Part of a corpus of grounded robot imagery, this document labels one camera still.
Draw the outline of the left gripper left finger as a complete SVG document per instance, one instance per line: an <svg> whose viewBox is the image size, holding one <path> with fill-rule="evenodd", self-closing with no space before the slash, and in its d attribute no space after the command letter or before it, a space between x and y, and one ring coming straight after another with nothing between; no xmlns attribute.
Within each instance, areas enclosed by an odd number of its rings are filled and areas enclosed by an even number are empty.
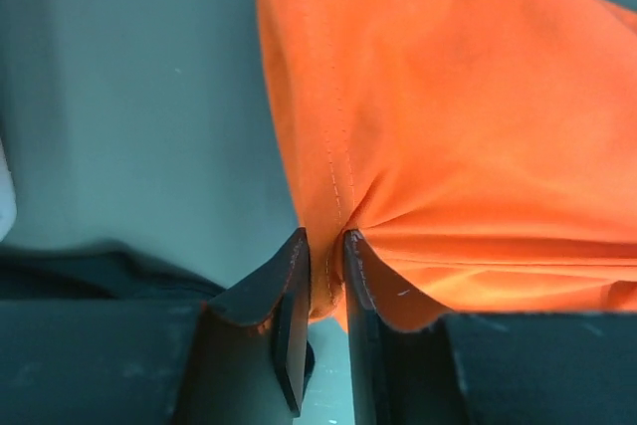
<svg viewBox="0 0 637 425"><path fill-rule="evenodd" d="M275 255L201 311L176 424L290 424L314 351L308 342L310 252L297 229Z"/></svg>

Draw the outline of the orange t shirt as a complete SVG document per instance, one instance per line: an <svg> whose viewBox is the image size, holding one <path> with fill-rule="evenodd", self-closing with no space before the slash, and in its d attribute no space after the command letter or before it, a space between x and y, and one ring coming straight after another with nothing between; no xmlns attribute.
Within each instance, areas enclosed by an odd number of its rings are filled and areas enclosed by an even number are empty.
<svg viewBox="0 0 637 425"><path fill-rule="evenodd" d="M276 136L345 322L359 231L431 313L634 311L636 15L609 0L256 0Z"/></svg>

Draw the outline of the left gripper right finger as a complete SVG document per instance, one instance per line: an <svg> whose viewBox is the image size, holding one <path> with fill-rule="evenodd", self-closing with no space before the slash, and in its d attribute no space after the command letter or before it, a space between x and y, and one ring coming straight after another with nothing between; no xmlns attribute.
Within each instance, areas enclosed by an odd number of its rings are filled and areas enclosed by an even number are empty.
<svg viewBox="0 0 637 425"><path fill-rule="evenodd" d="M469 423L438 304L383 263L358 231L345 234L343 258L356 423Z"/></svg>

